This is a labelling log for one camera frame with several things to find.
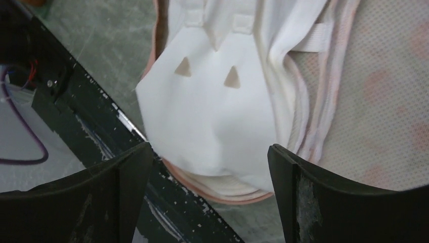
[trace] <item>white paint speck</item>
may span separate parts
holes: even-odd
[[[186,187],[182,186],[182,189],[186,192],[186,195],[188,195],[189,191],[186,189]]]
[[[208,205],[206,203],[204,203],[202,206],[204,207],[202,211],[206,214],[210,209],[208,208]]]

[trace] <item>white fabric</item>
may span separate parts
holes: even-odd
[[[167,47],[136,88],[148,139],[184,171],[273,191],[267,148],[293,137],[297,150],[309,112],[304,80],[283,59],[326,0],[212,0],[203,24],[191,2],[170,1]]]

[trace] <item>white strap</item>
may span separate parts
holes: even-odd
[[[188,27],[202,27],[204,24],[204,0],[186,0],[186,20]]]
[[[308,35],[296,45],[292,51],[297,52],[327,52],[331,41],[330,31],[327,24],[315,24]]]
[[[252,34],[258,0],[234,0],[234,5],[232,31]]]

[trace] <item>white mesh fabric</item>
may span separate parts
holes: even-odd
[[[307,82],[313,110],[318,54],[291,56]],[[429,1],[361,1],[318,165],[380,188],[428,184],[428,88]]]

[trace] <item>cable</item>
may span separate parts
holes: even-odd
[[[0,85],[2,87],[3,94],[5,96],[6,101],[8,102],[9,106],[15,113],[16,117],[19,119],[21,124],[25,127],[27,132],[31,135],[31,137],[34,139],[34,141],[37,143],[38,147],[42,150],[43,156],[40,159],[32,159],[32,160],[23,160],[23,159],[7,159],[7,158],[0,158],[0,164],[4,165],[21,165],[21,166],[29,166],[29,165],[36,165],[41,164],[48,160],[49,154],[48,150],[45,148],[43,143],[40,141],[40,139],[37,137],[37,135],[33,132],[33,130],[30,128],[30,126],[27,124],[25,119],[22,117],[21,113],[19,113],[18,109],[16,108],[14,102],[11,99],[11,96],[8,92],[8,88],[6,87],[6,75],[8,74],[9,68],[6,67],[3,69],[0,79]]]

